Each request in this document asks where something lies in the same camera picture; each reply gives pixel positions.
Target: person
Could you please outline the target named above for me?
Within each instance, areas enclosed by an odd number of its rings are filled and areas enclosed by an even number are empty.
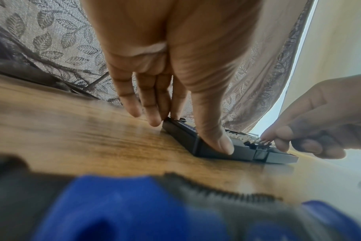
[[[143,108],[152,126],[169,113],[179,119],[190,91],[198,134],[226,154],[234,147],[221,125],[221,102],[251,43],[262,3],[82,0],[128,113],[138,117]],[[314,86],[261,138],[274,140],[282,151],[291,142],[321,158],[343,158],[345,149],[361,148],[361,75]]]

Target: beige wall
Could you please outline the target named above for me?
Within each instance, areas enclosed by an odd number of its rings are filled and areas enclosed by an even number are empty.
[[[317,82],[361,73],[361,0],[319,0],[281,112]],[[333,163],[361,172],[361,151]]]

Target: black plastic case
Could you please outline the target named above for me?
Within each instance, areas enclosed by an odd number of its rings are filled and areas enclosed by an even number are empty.
[[[289,164],[298,161],[298,157],[281,152],[275,147],[266,147],[258,144],[243,143],[241,140],[231,138],[235,147],[232,155],[225,155],[209,147],[197,134],[196,129],[185,124],[184,120],[167,118],[162,128],[174,137],[184,148],[197,157],[237,160],[245,162],[262,162]]]

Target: curtain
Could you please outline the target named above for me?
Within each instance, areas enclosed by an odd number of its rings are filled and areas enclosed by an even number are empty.
[[[224,127],[249,131],[276,102],[313,1],[264,1],[251,50],[225,95]],[[101,100],[121,104],[79,0],[0,0],[0,60],[40,69]],[[187,118],[192,118],[191,104],[189,98]]]

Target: wooden surface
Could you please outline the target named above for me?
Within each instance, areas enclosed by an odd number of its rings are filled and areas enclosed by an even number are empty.
[[[301,156],[292,165],[193,157],[161,127],[110,103],[0,77],[0,153],[37,172],[135,176],[177,172],[241,193],[288,203],[318,199],[361,214],[361,173]]]

